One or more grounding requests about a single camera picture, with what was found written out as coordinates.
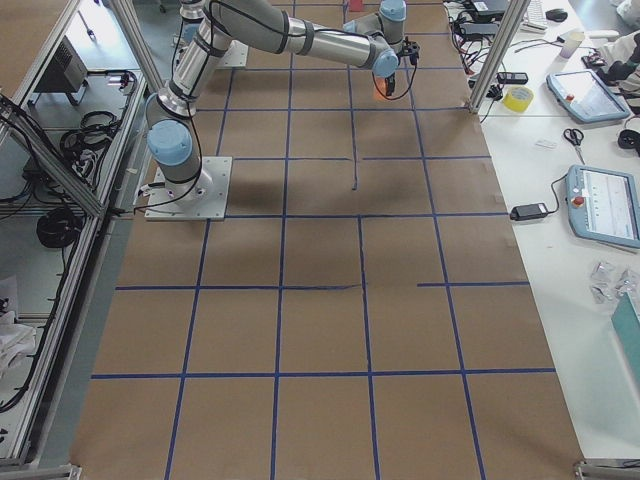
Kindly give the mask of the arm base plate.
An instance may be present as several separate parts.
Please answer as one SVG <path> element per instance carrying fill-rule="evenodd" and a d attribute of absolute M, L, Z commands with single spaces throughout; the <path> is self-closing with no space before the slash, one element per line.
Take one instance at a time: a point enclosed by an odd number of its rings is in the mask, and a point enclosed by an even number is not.
<path fill-rule="evenodd" d="M 155 182 L 163 186 L 150 192 L 151 206 L 144 216 L 150 221 L 222 221 L 225 218 L 229 183 L 232 171 L 231 157 L 205 156 L 202 171 L 194 187 L 167 182 L 159 167 Z"/>
<path fill-rule="evenodd" d="M 178 44 L 177 54 L 172 61 L 172 70 L 177 71 L 178 68 L 185 64 L 191 63 L 191 57 L 187 55 L 188 43 L 181 41 Z M 237 40 L 233 40 L 228 50 L 222 58 L 218 60 L 217 69 L 235 69 L 245 68 L 248 60 L 249 47 Z"/>

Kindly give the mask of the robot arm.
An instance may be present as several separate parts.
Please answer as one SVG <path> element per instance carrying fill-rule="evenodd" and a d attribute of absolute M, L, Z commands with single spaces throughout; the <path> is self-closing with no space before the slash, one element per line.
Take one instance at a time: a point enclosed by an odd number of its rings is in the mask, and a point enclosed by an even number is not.
<path fill-rule="evenodd" d="M 230 98 L 233 75 L 221 63 L 232 47 L 318 58 L 392 79 L 403 55 L 407 6 L 383 1 L 339 28 L 295 18 L 268 1 L 183 1 L 180 14 L 193 30 L 171 77 L 146 104 L 147 147 L 176 203 L 203 197 L 211 184 L 195 115 L 201 98 Z"/>

